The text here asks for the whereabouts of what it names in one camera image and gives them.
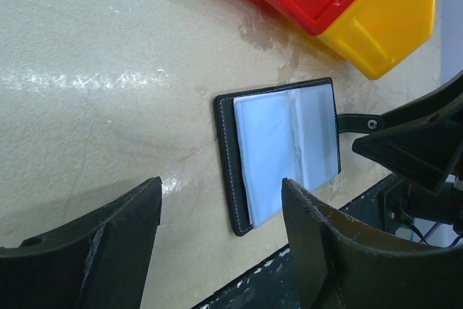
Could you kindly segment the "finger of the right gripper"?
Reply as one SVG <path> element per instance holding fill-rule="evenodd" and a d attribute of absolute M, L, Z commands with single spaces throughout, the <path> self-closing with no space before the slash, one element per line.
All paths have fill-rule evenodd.
<path fill-rule="evenodd" d="M 436 90 L 381 115 L 383 129 L 427 117 L 450 104 L 462 94 L 462 71 Z"/>
<path fill-rule="evenodd" d="M 436 193 L 462 157 L 462 107 L 398 108 L 383 128 L 358 138 L 352 150 L 429 193 Z"/>

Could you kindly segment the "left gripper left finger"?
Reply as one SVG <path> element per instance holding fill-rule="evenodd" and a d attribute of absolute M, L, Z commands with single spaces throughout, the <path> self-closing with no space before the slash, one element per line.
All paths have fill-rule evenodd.
<path fill-rule="evenodd" d="M 138 308 L 161 219 L 162 181 L 1 249 L 2 308 Z"/>

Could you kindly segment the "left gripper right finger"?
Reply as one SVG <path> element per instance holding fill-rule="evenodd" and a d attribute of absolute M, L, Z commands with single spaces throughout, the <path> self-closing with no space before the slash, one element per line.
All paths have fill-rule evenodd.
<path fill-rule="evenodd" d="M 462 247 L 382 232 L 291 179 L 282 206 L 302 308 L 462 307 Z"/>

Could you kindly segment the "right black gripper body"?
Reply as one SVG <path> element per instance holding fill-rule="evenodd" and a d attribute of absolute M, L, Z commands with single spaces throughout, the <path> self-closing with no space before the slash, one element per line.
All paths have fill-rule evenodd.
<path fill-rule="evenodd" d="M 444 182 L 437 194 L 396 178 L 377 196 L 381 229 L 394 234 L 405 227 L 422 237 L 424 234 L 414 225 L 415 219 L 432 221 L 432 231 L 443 224 L 451 225 L 458 237 L 462 236 L 462 159 L 459 158 L 451 175 L 454 182 Z"/>

